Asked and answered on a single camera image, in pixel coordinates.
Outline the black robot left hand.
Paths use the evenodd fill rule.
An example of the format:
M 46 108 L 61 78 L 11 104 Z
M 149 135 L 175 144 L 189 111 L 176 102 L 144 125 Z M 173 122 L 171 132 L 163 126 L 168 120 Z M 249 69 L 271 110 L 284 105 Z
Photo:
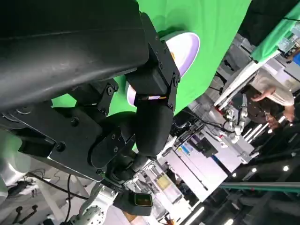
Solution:
M 0 125 L 53 167 L 102 181 L 118 153 L 155 158 L 179 82 L 135 0 L 0 3 Z

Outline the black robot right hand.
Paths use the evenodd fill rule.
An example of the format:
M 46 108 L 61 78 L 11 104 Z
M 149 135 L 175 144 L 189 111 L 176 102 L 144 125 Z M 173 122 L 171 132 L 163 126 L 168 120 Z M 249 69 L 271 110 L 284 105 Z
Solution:
M 104 182 L 116 188 L 122 188 L 123 184 L 140 172 L 150 158 L 132 150 L 118 153 L 108 163 L 104 175 Z

